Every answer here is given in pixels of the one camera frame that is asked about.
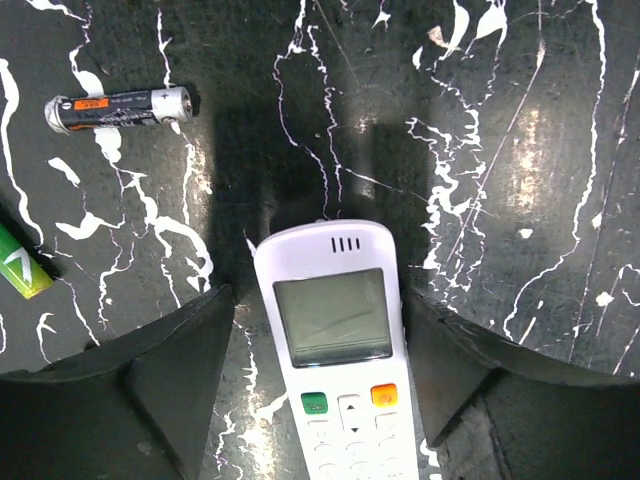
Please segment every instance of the lcd screen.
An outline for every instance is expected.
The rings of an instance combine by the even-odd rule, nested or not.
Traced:
[[[391,356],[382,269],[274,283],[294,367]]]

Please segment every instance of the black marble pattern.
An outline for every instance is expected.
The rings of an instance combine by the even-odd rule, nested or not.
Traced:
[[[631,0],[0,2],[1,219],[59,277],[31,301],[0,282],[0,371],[230,280],[223,433],[203,478],[302,478],[246,240],[289,201],[321,215],[358,194],[434,303],[635,376],[638,15]],[[99,146],[42,114],[58,94],[173,83],[199,105],[180,133]]]

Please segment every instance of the silver battery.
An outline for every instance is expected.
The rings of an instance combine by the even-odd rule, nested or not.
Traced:
[[[184,87],[118,93],[103,97],[56,96],[45,105],[45,119],[57,133],[101,127],[134,127],[186,122],[193,117]]]

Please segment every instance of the black curved object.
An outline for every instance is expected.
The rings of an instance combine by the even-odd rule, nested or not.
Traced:
[[[233,307],[222,287],[100,348],[0,376],[0,478],[197,478]]]

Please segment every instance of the battery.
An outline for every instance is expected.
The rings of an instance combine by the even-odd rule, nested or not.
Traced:
[[[2,225],[0,225],[0,274],[26,299],[53,284],[51,277]]]
[[[193,116],[193,106],[186,88],[172,87],[103,97],[56,96],[45,105],[44,115],[55,132],[68,134],[87,128],[186,122]]]

